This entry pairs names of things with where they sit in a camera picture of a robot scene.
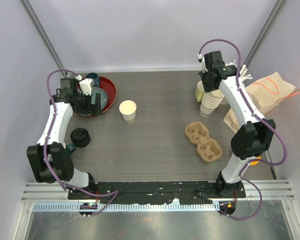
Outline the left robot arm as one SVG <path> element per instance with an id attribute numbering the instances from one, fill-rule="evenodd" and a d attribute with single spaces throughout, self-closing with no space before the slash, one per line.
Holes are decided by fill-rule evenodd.
<path id="1" fill-rule="evenodd" d="M 62 78 L 60 88 L 50 94 L 49 117 L 42 136 L 26 151 L 38 183 L 58 182 L 66 190 L 79 189 L 90 200 L 97 192 L 93 176 L 74 167 L 67 151 L 65 135 L 73 114 L 95 117 L 102 113 L 102 89 L 94 78 Z"/>

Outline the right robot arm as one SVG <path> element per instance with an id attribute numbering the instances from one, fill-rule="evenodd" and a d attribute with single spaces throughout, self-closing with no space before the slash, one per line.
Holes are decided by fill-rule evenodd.
<path id="1" fill-rule="evenodd" d="M 199 75 L 205 93 L 220 90 L 238 123 L 238 131 L 230 141 L 232 156 L 215 184 L 220 197 L 231 197 L 240 188 L 241 177 L 251 162 L 269 149 L 274 135 L 269 128 L 275 128 L 276 124 L 272 119 L 265 119 L 257 109 L 245 89 L 240 71 L 234 65 L 226 65 L 220 51 L 198 54 L 198 61 L 203 65 Z"/>

